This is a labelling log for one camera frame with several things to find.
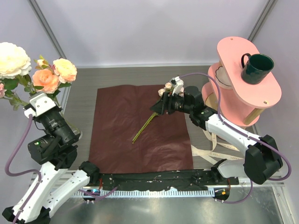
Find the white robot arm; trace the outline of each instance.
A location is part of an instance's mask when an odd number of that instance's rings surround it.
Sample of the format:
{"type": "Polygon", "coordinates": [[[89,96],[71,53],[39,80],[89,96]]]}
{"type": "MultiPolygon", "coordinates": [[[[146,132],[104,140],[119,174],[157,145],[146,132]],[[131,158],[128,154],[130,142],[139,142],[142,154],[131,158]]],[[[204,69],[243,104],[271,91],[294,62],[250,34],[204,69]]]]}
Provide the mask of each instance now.
{"type": "Polygon", "coordinates": [[[77,146],[73,144],[78,141],[79,135],[72,132],[59,113],[61,108],[45,93],[34,95],[24,109],[28,118],[31,115],[45,127],[46,135],[28,144],[32,159],[42,165],[42,179],[34,190],[38,183],[36,177],[24,197],[15,206],[6,208],[2,215],[10,222],[17,217],[18,223],[45,224],[76,191],[97,182],[100,170],[85,161],[73,177],[52,192],[56,182],[77,157],[77,146]]]}
{"type": "MultiPolygon", "coordinates": [[[[177,86],[181,88],[184,84],[179,77],[173,78],[170,82],[174,88],[177,86]]],[[[151,107],[151,110],[158,114],[164,114],[166,109],[167,114],[175,111],[188,113],[194,125],[218,135],[237,147],[245,156],[244,160],[219,161],[216,166],[223,178],[248,177],[257,184],[263,184],[283,165],[281,157],[276,152],[256,141],[260,140],[277,150],[272,137],[249,133],[217,114],[216,110],[204,105],[201,92],[196,86],[185,87],[184,97],[174,92],[165,92],[160,101],[151,107]]]]}

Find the pink shelf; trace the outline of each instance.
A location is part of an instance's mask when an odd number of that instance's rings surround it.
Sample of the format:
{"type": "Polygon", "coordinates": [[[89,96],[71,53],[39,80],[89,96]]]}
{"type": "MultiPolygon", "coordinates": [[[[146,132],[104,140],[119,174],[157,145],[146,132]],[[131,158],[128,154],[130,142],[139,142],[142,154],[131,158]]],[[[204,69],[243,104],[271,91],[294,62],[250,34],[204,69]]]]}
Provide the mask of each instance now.
{"type": "MultiPolygon", "coordinates": [[[[209,76],[215,78],[216,70],[219,68],[220,64],[215,63],[209,68],[209,76]]],[[[212,80],[210,80],[210,83],[212,85],[213,91],[218,99],[218,90],[216,85],[212,80]]],[[[211,92],[210,87],[208,85],[204,85],[202,92],[206,93],[203,94],[203,96],[208,95],[208,93],[211,92]]],[[[239,98],[236,96],[235,92],[233,90],[226,90],[223,88],[220,88],[220,94],[221,94],[221,102],[220,102],[220,108],[223,116],[228,119],[230,122],[240,126],[240,127],[248,127],[257,122],[259,119],[259,116],[256,117],[253,122],[251,122],[249,125],[245,125],[243,123],[244,119],[250,114],[250,112],[254,109],[254,107],[249,106],[242,101],[239,100],[239,98]]]]}
{"type": "Polygon", "coordinates": [[[247,84],[241,78],[242,55],[245,53],[252,55],[259,53],[252,42],[236,36],[226,37],[219,41],[217,51],[233,86],[231,97],[235,94],[240,101],[251,107],[251,111],[254,108],[264,109],[272,107],[280,100],[281,89],[271,72],[257,85],[247,84]]]}

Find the dark green mug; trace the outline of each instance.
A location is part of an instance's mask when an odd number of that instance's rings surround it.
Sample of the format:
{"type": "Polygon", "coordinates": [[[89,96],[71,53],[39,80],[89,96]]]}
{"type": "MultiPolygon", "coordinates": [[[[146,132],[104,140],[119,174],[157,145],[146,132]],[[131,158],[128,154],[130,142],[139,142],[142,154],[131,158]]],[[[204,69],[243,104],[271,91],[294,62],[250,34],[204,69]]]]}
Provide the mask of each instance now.
{"type": "Polygon", "coordinates": [[[268,73],[273,69],[274,62],[271,58],[262,54],[251,55],[246,53],[241,58],[242,79],[249,84],[260,83],[268,73]],[[248,57],[246,65],[244,65],[244,57],[248,57]]]}

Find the small pink flower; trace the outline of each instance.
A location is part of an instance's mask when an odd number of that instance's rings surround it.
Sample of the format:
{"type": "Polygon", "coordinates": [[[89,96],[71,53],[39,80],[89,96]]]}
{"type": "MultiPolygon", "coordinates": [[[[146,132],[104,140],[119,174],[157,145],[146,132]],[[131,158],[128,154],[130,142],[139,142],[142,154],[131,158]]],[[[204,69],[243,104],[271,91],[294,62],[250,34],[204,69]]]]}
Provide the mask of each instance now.
{"type": "Polygon", "coordinates": [[[4,84],[0,83],[0,98],[3,98],[5,96],[5,89],[4,89],[4,84]]]}

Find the brown paper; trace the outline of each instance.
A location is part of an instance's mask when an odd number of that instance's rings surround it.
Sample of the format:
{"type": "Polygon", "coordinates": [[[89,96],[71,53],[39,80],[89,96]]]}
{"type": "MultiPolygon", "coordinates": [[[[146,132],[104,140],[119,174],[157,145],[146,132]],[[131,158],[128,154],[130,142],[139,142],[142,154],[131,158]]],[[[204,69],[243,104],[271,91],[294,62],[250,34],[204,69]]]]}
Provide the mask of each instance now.
{"type": "Polygon", "coordinates": [[[163,85],[121,85],[98,89],[89,161],[101,173],[147,173],[193,169],[185,116],[155,117],[134,144],[132,139],[153,113],[163,85]]]}

